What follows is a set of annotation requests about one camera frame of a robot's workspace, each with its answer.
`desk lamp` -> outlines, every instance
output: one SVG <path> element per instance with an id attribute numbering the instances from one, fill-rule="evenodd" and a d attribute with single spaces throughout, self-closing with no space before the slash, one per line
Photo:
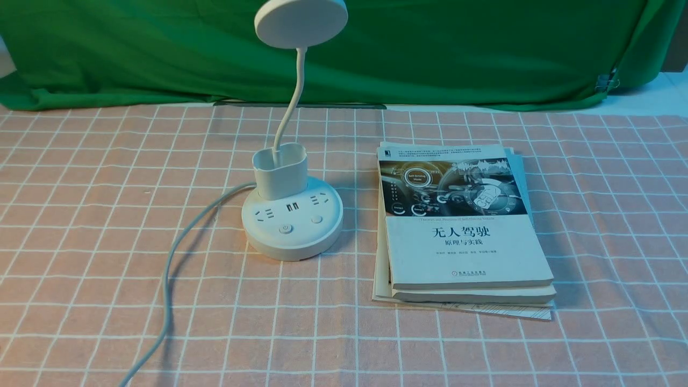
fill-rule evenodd
<path id="1" fill-rule="evenodd" d="M 341 197 L 326 182 L 308 175 L 305 148 L 281 144 L 301 98 L 306 50 L 335 37 L 346 25 L 343 0 L 269 0 L 255 16 L 263 43 L 297 51 L 297 86 L 271 148 L 253 156 L 256 189 L 241 211 L 249 243 L 276 260 L 297 261 L 329 249 L 342 228 Z"/>

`green backdrop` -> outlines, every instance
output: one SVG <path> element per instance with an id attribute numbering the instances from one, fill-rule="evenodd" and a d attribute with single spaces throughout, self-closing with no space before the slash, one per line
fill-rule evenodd
<path id="1" fill-rule="evenodd" d="M 286 102 L 295 52 L 263 45 L 262 0 L 3 0 L 18 72 L 10 109 Z M 685 0 L 347 0 L 350 20 L 306 57 L 306 103 L 566 109 L 599 102 L 599 77 L 659 72 Z"/>

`grid pattern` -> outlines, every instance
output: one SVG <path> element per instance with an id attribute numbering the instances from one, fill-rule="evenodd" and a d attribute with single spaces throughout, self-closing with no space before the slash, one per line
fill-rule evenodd
<path id="1" fill-rule="evenodd" d="M 161 326 L 170 244 L 252 180 L 282 114 L 0 111 L 0 386 L 115 386 Z M 685 118 L 300 109 L 291 126 L 345 203 L 339 241 L 262 257 L 233 198 L 182 243 L 171 337 L 133 386 L 686 385 Z M 370 301 L 381 140 L 524 155 L 553 322 Z"/>

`book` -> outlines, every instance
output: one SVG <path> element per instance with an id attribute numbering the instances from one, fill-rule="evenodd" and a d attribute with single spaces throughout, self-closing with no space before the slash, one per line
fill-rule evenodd
<path id="1" fill-rule="evenodd" d="M 378 160 L 394 291 L 551 285 L 503 147 L 385 144 Z"/>
<path id="2" fill-rule="evenodd" d="M 394 144 L 383 143 L 383 145 L 394 146 Z M 532 222 L 530 214 L 530 201 L 528 197 L 527 184 L 524 173 L 522 158 L 515 155 L 510 149 L 506 149 L 506 156 L 513 166 L 514 177 L 520 187 L 523 188 L 522 198 L 527 208 L 528 216 Z M 379 195 L 379 214 L 378 214 L 378 250 L 376 254 L 375 274 L 373 280 L 373 301 L 392 302 L 409 306 L 421 306 L 429 308 L 453 309 L 459 311 L 472 311 L 475 313 L 485 313 L 494 315 L 507 315 L 512 317 L 524 317 L 536 320 L 552 319 L 550 308 L 552 302 L 536 304 L 489 304 L 489 303 L 469 303 L 469 302 L 408 302 L 399 300 L 393 295 L 391 281 L 389 280 L 389 260 L 387 257 L 387 238 L 385 233 L 385 206 L 382 191 Z"/>

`power cord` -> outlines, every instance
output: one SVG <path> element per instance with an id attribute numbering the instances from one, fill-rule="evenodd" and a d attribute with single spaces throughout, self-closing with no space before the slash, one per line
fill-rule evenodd
<path id="1" fill-rule="evenodd" d="M 175 242 L 172 244 L 172 248 L 170 249 L 169 255 L 167 256 L 167 264 L 165 265 L 165 271 L 162 274 L 162 303 L 164 307 L 164 317 L 163 317 L 163 324 L 162 324 L 162 329 L 160 329 L 160 334 L 158 335 L 158 339 L 153 343 L 153 346 L 151 346 L 151 349 L 146 352 L 145 355 L 139 359 L 136 364 L 134 364 L 133 367 L 129 370 L 127 375 L 122 379 L 122 382 L 120 383 L 120 387 L 126 387 L 129 381 L 131 381 L 131 378 L 133 378 L 134 375 L 138 372 L 138 370 L 143 367 L 144 364 L 153 356 L 153 354 L 157 351 L 158 347 L 160 347 L 162 340 L 165 339 L 167 336 L 167 331 L 169 330 L 170 323 L 172 320 L 172 300 L 170 299 L 170 286 L 169 286 L 169 274 L 170 274 L 170 266 L 172 265 L 172 258 L 174 257 L 174 253 L 177 251 L 177 248 L 179 247 L 180 243 L 182 242 L 182 239 L 189 233 L 189 231 L 201 220 L 205 215 L 208 215 L 208 213 L 212 210 L 214 210 L 216 207 L 220 206 L 225 200 L 229 199 L 231 196 L 236 194 L 237 192 L 241 191 L 242 189 L 250 188 L 250 187 L 255 187 L 254 182 L 247 182 L 245 184 L 240 184 L 237 185 L 236 187 L 233 187 L 226 193 L 223 193 L 222 196 L 219 197 L 216 201 L 212 202 L 209 206 L 207 206 L 201 213 L 196 216 L 191 223 L 189 223 L 188 226 L 179 234 Z"/>

